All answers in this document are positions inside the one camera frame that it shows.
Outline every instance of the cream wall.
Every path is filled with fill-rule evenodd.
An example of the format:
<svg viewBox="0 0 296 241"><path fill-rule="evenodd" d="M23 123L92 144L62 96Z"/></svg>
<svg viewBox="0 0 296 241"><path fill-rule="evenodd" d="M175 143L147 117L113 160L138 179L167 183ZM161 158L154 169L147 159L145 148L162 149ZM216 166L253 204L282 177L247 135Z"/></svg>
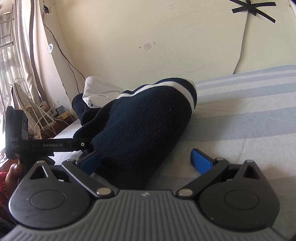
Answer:
<svg viewBox="0 0 296 241"><path fill-rule="evenodd" d="M55 105L53 109L63 105L67 109L73 111L69 98L62 85L62 81L60 79L52 55L50 55L47 52L48 42L42 24L42 18L40 14L40 7L38 1L35 1L34 23L35 24L33 28L33 47L35 63L49 105L50 107Z"/></svg>
<svg viewBox="0 0 296 241"><path fill-rule="evenodd" d="M64 54L68 57L70 62L73 63L59 27L54 4L51 0L46 0L45 3L51 7L51 17L48 18L48 15L44 16L46 24L54 33ZM83 92L84 80L74 70L78 82L78 92L77 84L73 77L73 73L69 69L68 62L61 55L51 33L43 26L42 14L43 1L35 1L33 47L36 67L42 86L48 98L50 107L55 105L54 108L56 108L63 105L76 115L72 109L71 101L79 92ZM49 54L47 50L49 43L53 44L53 51L51 54Z"/></svg>
<svg viewBox="0 0 296 241"><path fill-rule="evenodd" d="M236 72L296 64L296 17L288 0L249 14ZM232 74L246 12L229 0L55 0L76 66L123 88L178 76L194 81ZM145 50L145 44L151 49Z"/></svg>
<svg viewBox="0 0 296 241"><path fill-rule="evenodd" d="M1 0L0 15L11 11L13 0Z"/></svg>

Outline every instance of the mattress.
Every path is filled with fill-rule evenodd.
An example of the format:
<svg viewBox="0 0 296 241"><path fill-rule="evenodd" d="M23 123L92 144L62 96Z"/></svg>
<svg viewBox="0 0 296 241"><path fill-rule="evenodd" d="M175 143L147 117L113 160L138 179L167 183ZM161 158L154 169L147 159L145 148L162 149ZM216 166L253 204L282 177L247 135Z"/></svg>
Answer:
<svg viewBox="0 0 296 241"><path fill-rule="evenodd" d="M252 159L280 200L274 228L291 237L296 232L296 65L199 81L196 87L192 118L147 188L176 191L197 178L190 164L193 148L230 163ZM76 121L57 138L72 137L79 127ZM59 153L54 160L59 164L79 154Z"/></svg>

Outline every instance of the electrical cable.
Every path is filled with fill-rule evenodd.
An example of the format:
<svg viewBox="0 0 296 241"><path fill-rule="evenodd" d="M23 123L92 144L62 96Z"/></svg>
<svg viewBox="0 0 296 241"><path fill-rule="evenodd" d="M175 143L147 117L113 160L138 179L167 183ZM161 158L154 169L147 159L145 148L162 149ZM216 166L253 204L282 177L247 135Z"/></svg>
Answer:
<svg viewBox="0 0 296 241"><path fill-rule="evenodd" d="M53 107L54 107L54 105L50 108L50 110L49 110L48 112L46 112L46 114L48 114L48 113L52 110ZM40 122L40 120L41 120L46 114L44 114L43 116L41 116L40 119L36 122L36 124L35 124L35 126L34 126L34 137L33 137L33 138L35 138L35 139L36 139L36 132L35 132L36 125Z"/></svg>
<svg viewBox="0 0 296 241"><path fill-rule="evenodd" d="M248 15L249 15L249 12L247 11L246 23L244 25L244 33L242 35L242 44L241 44L241 50L240 50L240 54L239 54L239 60L237 61L237 64L236 64L232 74L236 73L237 67L238 67L238 65L239 65L239 63L241 61L241 58L242 58L242 48L243 48L243 45L244 45L244 36L245 36L246 28L247 28Z"/></svg>
<svg viewBox="0 0 296 241"><path fill-rule="evenodd" d="M78 93L80 93L80 92L79 92L79 88L78 88L78 82L77 82L77 80L76 80L75 74L74 74L73 70L71 69L70 65L71 65L74 69L76 69L76 68L70 63L70 61L68 60L68 58L64 55L63 51L61 50L61 48L60 48L60 46L59 46L59 43L58 43L58 41L57 41L55 35L54 35L54 34L52 33L52 31L47 27L46 22L45 22L45 19L44 19L44 15L45 15L45 11L43 12L43 15L42 15L42 22L43 22L43 25L44 25L44 27L46 27L46 28L48 29L48 31L51 33L51 35L52 35L54 41L56 42L56 44L57 44L57 46L58 46L58 48L59 48L60 53L61 53L61 54L63 55L63 57L68 61L69 68L70 68L70 70L72 71L73 76L74 76L74 79L75 79L76 84L77 84L77 90L78 90ZM83 79L84 79L84 81L85 81L85 77L84 77L84 75L83 75L78 69L76 69L76 70L77 70L77 72L78 72L79 74L81 74L81 76L83 77Z"/></svg>
<svg viewBox="0 0 296 241"><path fill-rule="evenodd" d="M48 136L49 138L53 138L52 136L48 135L45 131L42 131L41 134Z"/></svg>
<svg viewBox="0 0 296 241"><path fill-rule="evenodd" d="M67 122L65 122L64 120L60 120L60 119L54 119L54 120L64 122L64 123L66 123L67 127L69 126L69 124Z"/></svg>
<svg viewBox="0 0 296 241"><path fill-rule="evenodd" d="M71 116L71 118L72 118L72 120L73 120L73 122L75 121L75 119L74 119L74 117L73 117L73 115L70 115Z"/></svg>
<svg viewBox="0 0 296 241"><path fill-rule="evenodd" d="M55 130L54 130L54 126L53 126L53 125L52 125L52 129L53 129L53 131L54 131L54 134L57 135L57 133L56 133Z"/></svg>
<svg viewBox="0 0 296 241"><path fill-rule="evenodd" d="M54 135L56 135L53 130L51 130L50 128L47 128L47 130L51 131Z"/></svg>

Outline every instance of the blue gripper pad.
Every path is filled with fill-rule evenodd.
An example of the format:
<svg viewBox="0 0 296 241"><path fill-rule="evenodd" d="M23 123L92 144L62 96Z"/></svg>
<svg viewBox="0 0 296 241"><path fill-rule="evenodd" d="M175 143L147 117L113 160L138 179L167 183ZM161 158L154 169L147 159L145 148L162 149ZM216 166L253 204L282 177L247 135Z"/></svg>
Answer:
<svg viewBox="0 0 296 241"><path fill-rule="evenodd" d="M197 149L191 151L190 162L201 175L210 170L215 164L214 160L209 159L207 156L197 151Z"/></svg>

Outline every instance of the navy blue fleece blanket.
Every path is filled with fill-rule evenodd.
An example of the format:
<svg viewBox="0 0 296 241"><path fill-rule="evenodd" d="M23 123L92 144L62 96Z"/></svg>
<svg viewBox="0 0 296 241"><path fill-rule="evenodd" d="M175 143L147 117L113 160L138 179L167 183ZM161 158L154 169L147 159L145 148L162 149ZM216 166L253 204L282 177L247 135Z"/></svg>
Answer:
<svg viewBox="0 0 296 241"><path fill-rule="evenodd" d="M93 138L98 175L120 189L144 189L181 137L196 101L194 84L180 78L124 91L101 109L89 108L80 94L72 106L82 127L73 137Z"/></svg>

